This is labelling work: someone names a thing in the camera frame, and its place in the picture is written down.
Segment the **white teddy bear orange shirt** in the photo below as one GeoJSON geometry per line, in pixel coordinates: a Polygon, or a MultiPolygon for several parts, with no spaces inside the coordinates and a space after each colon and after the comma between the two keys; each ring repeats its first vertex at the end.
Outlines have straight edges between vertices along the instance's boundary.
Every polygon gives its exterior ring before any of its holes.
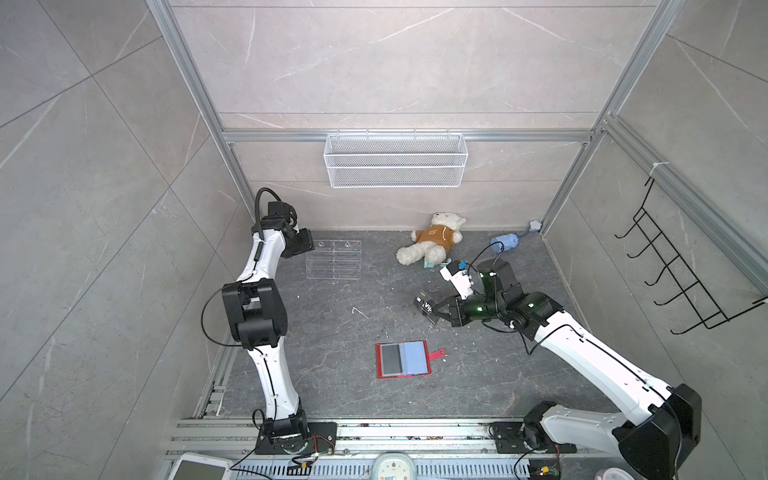
{"type": "Polygon", "coordinates": [[[456,213],[434,213],[427,228],[411,232],[412,244],[400,248],[396,260],[404,266],[424,258],[432,263],[445,260],[452,246],[462,241],[460,229],[466,222],[466,218],[456,213]]]}

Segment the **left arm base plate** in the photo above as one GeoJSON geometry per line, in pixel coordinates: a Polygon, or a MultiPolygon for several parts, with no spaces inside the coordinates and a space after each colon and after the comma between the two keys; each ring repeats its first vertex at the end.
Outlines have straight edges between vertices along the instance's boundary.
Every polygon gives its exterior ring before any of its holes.
{"type": "Polygon", "coordinates": [[[308,432],[278,435],[271,428],[258,436],[256,455],[309,456],[314,453],[333,453],[338,424],[335,422],[309,422],[308,432]]]}

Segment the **clear acrylic organizer tray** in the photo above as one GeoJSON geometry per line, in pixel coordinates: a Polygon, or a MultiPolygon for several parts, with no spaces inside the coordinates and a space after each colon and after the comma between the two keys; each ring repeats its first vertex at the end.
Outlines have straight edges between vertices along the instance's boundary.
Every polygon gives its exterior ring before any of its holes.
{"type": "Polygon", "coordinates": [[[361,240],[316,240],[306,258],[306,276],[311,280],[356,281],[361,277],[361,259],[361,240]]]}

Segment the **aluminium front rail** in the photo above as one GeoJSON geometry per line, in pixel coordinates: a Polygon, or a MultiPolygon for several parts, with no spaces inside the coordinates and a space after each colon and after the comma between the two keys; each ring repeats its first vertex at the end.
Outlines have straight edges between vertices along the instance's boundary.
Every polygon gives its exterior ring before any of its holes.
{"type": "MultiPolygon", "coordinates": [[[[521,433],[518,418],[427,418],[427,419],[326,419],[310,422],[310,431],[324,436],[321,449],[335,446],[338,457],[371,456],[400,451],[415,457],[512,456],[530,449],[521,433]]],[[[206,417],[180,420],[161,447],[167,459],[183,453],[239,458],[258,439],[256,425],[245,417],[206,417]]]]}

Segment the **black VIP credit card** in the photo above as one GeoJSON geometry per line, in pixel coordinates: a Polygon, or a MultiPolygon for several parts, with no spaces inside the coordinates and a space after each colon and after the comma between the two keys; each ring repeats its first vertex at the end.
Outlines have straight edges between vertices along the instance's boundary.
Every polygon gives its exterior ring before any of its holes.
{"type": "Polygon", "coordinates": [[[414,305],[425,317],[431,317],[433,314],[434,301],[428,296],[417,296],[414,305]]]}

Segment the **blue cylindrical cup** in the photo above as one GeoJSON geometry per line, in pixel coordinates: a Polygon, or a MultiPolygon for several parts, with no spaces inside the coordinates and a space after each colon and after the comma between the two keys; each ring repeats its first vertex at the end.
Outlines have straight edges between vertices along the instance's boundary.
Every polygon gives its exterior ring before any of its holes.
{"type": "Polygon", "coordinates": [[[519,236],[515,233],[508,233],[494,237],[490,242],[490,247],[495,254],[515,249],[519,245],[519,236]]]}

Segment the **teal small dumbbell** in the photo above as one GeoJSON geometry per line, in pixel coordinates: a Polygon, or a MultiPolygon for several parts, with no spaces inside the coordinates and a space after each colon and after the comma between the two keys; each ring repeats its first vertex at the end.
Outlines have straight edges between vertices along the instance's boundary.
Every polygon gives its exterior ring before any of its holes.
{"type": "Polygon", "coordinates": [[[427,258],[423,259],[423,267],[425,269],[433,269],[433,268],[443,268],[445,267],[449,262],[451,261],[450,258],[447,258],[441,262],[438,263],[432,263],[427,258]]]}

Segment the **white round timer device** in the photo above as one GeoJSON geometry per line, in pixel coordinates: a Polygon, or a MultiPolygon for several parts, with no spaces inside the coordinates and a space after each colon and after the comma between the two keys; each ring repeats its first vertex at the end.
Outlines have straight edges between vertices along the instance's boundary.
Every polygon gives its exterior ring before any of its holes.
{"type": "Polygon", "coordinates": [[[417,467],[404,453],[386,452],[379,455],[370,470],[371,480],[416,480],[417,467]]]}

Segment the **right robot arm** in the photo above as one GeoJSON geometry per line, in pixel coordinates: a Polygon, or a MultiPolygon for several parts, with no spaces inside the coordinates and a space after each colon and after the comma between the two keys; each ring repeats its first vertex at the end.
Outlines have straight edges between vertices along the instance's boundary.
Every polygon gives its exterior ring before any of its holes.
{"type": "Polygon", "coordinates": [[[500,320],[526,352],[542,347],[567,362],[617,407],[615,413],[567,408],[542,401],[524,417],[518,437],[528,450],[574,444],[621,456],[646,479],[675,479],[700,442],[701,396],[686,384],[672,387],[645,372],[583,328],[562,305],[540,291],[525,292],[512,266],[487,260],[470,270],[451,262],[441,270],[455,295],[441,301],[419,293],[414,304],[431,322],[454,327],[500,320]]]}

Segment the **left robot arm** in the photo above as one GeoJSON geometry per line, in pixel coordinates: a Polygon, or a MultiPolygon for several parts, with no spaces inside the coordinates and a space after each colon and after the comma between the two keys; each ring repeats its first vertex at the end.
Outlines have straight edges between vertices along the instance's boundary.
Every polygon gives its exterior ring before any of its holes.
{"type": "Polygon", "coordinates": [[[232,283],[223,285],[221,296],[233,341],[212,340],[224,348],[242,348],[257,368],[265,407],[256,446],[271,445],[297,454],[310,441],[305,411],[290,378],[285,355],[287,310],[275,280],[278,264],[314,250],[312,234],[298,226],[296,209],[268,187],[255,197],[258,213],[251,229],[250,257],[232,283]]]}

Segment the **red leather card holder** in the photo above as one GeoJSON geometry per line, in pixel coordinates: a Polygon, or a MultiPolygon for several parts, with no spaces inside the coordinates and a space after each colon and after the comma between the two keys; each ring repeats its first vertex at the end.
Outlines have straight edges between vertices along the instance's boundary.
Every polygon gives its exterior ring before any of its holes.
{"type": "Polygon", "coordinates": [[[399,343],[381,343],[375,347],[376,373],[378,379],[406,378],[426,376],[432,373],[431,363],[446,355],[445,349],[430,352],[425,340],[399,343]],[[383,377],[380,370],[380,347],[386,344],[399,344],[402,359],[402,374],[399,376],[383,377]]]}

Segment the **grey card in holder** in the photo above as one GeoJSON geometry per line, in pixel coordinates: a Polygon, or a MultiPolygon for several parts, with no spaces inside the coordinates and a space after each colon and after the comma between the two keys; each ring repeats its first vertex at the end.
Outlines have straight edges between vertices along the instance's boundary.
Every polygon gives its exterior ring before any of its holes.
{"type": "Polygon", "coordinates": [[[380,347],[380,370],[383,377],[402,374],[402,359],[399,344],[386,344],[380,347]]]}

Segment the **white tablet device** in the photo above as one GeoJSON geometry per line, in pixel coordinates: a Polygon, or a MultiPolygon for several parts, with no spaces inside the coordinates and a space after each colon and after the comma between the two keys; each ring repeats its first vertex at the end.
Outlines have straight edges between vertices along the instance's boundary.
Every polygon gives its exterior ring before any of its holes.
{"type": "Polygon", "coordinates": [[[232,480],[237,478],[232,460],[198,453],[184,453],[171,468],[170,480],[232,480]]]}

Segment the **pink white round object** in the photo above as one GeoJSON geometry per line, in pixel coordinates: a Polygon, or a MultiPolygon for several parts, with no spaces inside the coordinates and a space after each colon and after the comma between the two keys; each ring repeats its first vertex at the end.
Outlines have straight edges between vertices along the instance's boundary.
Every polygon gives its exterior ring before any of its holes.
{"type": "Polygon", "coordinates": [[[634,477],[626,470],[619,467],[610,467],[600,471],[596,480],[634,480],[634,477]]]}

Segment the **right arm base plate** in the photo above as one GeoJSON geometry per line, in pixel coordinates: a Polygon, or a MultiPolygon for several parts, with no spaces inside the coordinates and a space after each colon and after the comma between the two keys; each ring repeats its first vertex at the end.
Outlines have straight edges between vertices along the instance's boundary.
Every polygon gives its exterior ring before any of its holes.
{"type": "Polygon", "coordinates": [[[574,444],[556,444],[540,426],[533,423],[496,421],[489,424],[488,432],[499,454],[522,454],[529,450],[551,454],[578,451],[574,444]]]}

